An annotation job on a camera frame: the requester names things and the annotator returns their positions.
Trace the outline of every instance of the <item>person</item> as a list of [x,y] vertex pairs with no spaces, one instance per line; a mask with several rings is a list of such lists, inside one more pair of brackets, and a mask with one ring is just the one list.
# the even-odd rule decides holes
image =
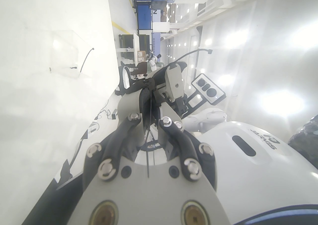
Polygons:
[[150,65],[150,71],[155,71],[157,69],[156,62],[160,57],[161,57],[161,54],[148,59],[147,62],[140,62],[137,65],[125,64],[123,61],[121,61],[120,63],[122,66],[127,66],[128,68],[136,68],[134,71],[130,73],[130,75],[143,75],[143,74],[147,74],[147,71],[148,71],[147,63],[149,63]]

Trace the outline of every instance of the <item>ceiling light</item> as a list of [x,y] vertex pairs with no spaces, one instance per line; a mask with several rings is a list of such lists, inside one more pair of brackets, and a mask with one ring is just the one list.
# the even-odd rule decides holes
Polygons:
[[219,78],[219,84],[223,85],[223,86],[228,86],[230,84],[232,84],[234,81],[234,77],[231,75],[222,75]]
[[292,35],[291,43],[303,48],[312,48],[318,45],[318,21],[307,26],[301,27]]
[[210,45],[210,44],[212,44],[212,39],[211,38],[206,39],[205,40],[205,45]]
[[226,37],[226,47],[227,48],[234,48],[241,44],[244,44],[247,40],[248,31],[241,30],[234,33],[229,34]]
[[298,96],[284,90],[263,95],[261,97],[261,105],[268,113],[285,117],[301,111],[304,107],[304,102]]

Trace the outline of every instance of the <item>screw head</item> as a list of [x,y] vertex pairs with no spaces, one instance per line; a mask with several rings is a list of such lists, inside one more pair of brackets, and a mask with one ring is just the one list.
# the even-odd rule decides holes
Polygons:
[[190,179],[198,180],[202,176],[201,165],[194,158],[187,158],[184,161],[184,165],[188,167],[188,171],[190,173]]
[[169,127],[169,126],[171,126],[171,124],[172,124],[172,120],[171,120],[170,117],[162,117],[161,120],[162,120],[163,125],[164,125],[165,127]]
[[199,167],[197,166],[197,164],[195,162],[191,162],[188,165],[188,170],[191,174],[195,174],[197,175],[199,173]]
[[182,130],[183,126],[181,122],[175,121],[175,125],[178,127],[178,129]]
[[212,147],[207,143],[201,143],[199,145],[199,151],[201,154],[209,154],[210,156],[214,154]]
[[138,117],[139,117],[139,114],[138,114],[138,113],[132,113],[132,114],[130,114],[130,118],[131,118],[132,120],[136,120],[136,119],[138,119]]
[[98,167],[97,175],[102,180],[109,180],[115,175],[116,169],[114,169],[111,158],[105,159]]
[[99,143],[94,143],[86,151],[86,156],[92,158],[96,152],[101,151],[101,145]]

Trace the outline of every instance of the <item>dark fabric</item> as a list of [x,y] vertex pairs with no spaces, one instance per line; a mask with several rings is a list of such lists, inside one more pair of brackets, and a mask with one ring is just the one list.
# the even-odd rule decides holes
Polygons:
[[143,75],[147,73],[147,62],[140,62],[137,65],[137,69],[132,71],[131,75]]
[[124,66],[129,68],[136,68],[135,64],[124,64]]

